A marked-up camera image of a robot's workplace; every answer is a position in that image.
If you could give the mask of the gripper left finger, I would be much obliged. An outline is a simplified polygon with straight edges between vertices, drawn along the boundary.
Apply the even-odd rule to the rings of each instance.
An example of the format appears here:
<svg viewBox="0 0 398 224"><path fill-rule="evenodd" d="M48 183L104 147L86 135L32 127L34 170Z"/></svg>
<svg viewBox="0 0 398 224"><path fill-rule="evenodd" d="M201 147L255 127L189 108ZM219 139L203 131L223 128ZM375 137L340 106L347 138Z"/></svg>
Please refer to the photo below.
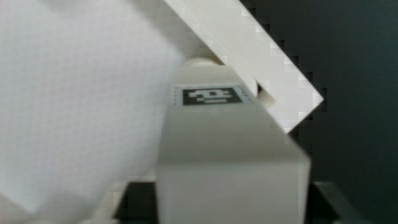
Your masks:
<svg viewBox="0 0 398 224"><path fill-rule="evenodd" d="M116 211L121 204L127 187L127 182L119 182L111 186L105 191L98 207L89 218L82 221L82 224L119 224Z"/></svg>

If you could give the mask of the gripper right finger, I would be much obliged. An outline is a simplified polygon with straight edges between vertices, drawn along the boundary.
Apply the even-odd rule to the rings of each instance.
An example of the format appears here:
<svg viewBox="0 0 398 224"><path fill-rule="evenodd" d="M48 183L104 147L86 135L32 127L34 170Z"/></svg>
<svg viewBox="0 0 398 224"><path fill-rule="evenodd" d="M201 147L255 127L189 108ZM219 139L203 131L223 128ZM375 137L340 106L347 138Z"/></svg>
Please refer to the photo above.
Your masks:
<svg viewBox="0 0 398 224"><path fill-rule="evenodd" d="M317 182L315 186L336 214L333 224L374 224L374 222L361 216L338 185L333 182Z"/></svg>

